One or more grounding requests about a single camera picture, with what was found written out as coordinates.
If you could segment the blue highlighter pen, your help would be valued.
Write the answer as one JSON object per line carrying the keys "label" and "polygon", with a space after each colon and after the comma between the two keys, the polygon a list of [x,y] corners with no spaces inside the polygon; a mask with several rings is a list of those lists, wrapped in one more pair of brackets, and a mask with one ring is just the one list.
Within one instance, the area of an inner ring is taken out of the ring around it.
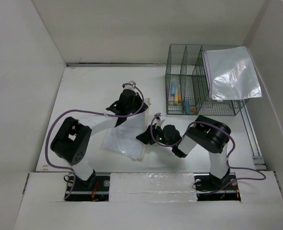
{"label": "blue highlighter pen", "polygon": [[179,88],[179,83],[176,80],[172,80],[170,94],[172,96],[178,95],[178,88]]}

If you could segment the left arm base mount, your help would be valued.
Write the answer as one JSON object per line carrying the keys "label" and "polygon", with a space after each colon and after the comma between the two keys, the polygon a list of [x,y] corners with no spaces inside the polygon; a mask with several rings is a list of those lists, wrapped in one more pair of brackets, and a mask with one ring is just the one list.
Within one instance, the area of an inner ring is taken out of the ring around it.
{"label": "left arm base mount", "polygon": [[70,193],[73,175],[63,177],[66,182],[64,200],[69,202],[106,202],[109,200],[110,174],[99,173],[89,187],[79,178],[76,178],[73,190]]}

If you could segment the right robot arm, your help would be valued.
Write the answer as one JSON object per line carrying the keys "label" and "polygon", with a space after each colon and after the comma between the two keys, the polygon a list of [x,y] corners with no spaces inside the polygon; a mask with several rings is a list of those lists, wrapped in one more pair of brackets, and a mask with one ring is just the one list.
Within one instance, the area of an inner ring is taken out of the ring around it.
{"label": "right robot arm", "polygon": [[167,146],[179,158],[187,157],[197,145],[203,147],[209,153],[210,172],[207,179],[195,183],[196,187],[211,191],[226,185],[230,173],[226,162],[227,143],[231,134],[229,126],[200,115],[181,136],[174,125],[161,127],[163,122],[157,117],[156,122],[150,124],[136,139],[145,145],[156,143]]}

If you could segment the orange highlighter pen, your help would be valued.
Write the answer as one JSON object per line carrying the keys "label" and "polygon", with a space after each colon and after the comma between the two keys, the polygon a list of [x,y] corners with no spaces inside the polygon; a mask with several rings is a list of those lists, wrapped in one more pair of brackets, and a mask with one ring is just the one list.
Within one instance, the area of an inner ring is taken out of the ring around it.
{"label": "orange highlighter pen", "polygon": [[181,90],[180,90],[179,88],[176,88],[175,101],[176,101],[178,104],[182,102]]}

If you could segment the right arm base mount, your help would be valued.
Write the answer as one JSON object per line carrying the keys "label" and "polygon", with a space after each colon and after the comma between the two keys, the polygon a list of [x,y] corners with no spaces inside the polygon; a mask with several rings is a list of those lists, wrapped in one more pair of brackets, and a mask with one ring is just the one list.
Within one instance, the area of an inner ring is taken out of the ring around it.
{"label": "right arm base mount", "polygon": [[241,201],[234,172],[218,179],[209,173],[195,173],[192,188],[196,191],[197,201]]}

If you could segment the blue correction tape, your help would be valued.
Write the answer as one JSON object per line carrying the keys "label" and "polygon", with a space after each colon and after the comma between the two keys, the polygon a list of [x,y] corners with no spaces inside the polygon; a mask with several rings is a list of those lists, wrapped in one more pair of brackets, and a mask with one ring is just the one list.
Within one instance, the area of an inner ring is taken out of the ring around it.
{"label": "blue correction tape", "polygon": [[184,101],[184,108],[185,108],[185,113],[190,114],[190,105],[189,105],[189,100]]}

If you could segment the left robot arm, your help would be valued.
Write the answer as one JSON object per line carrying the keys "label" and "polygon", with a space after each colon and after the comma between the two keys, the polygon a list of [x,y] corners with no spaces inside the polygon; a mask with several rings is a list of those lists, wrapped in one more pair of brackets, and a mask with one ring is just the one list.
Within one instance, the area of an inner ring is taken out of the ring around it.
{"label": "left robot arm", "polygon": [[124,89],[119,99],[106,108],[105,114],[84,111],[91,116],[83,121],[71,116],[65,118],[51,142],[50,149],[67,162],[69,170],[77,176],[79,186],[90,190],[95,184],[96,173],[83,158],[91,136],[122,125],[129,117],[146,112],[149,106],[148,98]]}

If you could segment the yellow highlighter pen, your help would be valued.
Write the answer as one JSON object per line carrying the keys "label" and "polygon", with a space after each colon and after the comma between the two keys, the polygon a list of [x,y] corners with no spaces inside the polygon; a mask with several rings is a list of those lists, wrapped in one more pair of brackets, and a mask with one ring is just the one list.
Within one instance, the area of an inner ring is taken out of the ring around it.
{"label": "yellow highlighter pen", "polygon": [[181,93],[178,87],[175,88],[173,96],[174,96],[174,105],[179,105],[181,101]]}

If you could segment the clear mesh pouch purple zipper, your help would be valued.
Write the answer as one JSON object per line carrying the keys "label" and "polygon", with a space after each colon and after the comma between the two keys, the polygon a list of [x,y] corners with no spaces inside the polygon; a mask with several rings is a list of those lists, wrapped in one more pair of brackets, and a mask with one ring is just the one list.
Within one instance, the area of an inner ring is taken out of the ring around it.
{"label": "clear mesh pouch purple zipper", "polygon": [[212,100],[262,97],[254,63],[245,46],[204,50],[202,58]]}

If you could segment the purple highlighter pen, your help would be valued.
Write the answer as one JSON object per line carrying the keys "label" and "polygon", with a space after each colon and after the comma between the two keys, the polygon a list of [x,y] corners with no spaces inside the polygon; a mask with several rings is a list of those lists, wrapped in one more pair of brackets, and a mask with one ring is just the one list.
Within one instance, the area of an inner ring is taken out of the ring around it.
{"label": "purple highlighter pen", "polygon": [[174,93],[173,93],[173,81],[170,81],[169,91],[168,91],[168,105],[172,105],[174,101]]}

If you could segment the clear mesh pouch beige zipper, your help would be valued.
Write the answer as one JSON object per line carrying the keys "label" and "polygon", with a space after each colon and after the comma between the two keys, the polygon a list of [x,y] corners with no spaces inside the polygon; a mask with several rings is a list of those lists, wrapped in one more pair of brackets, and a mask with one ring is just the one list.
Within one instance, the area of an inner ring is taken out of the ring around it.
{"label": "clear mesh pouch beige zipper", "polygon": [[149,108],[140,114],[127,118],[120,126],[108,129],[101,149],[128,157],[133,161],[142,161],[145,146],[136,137],[147,129],[148,116]]}

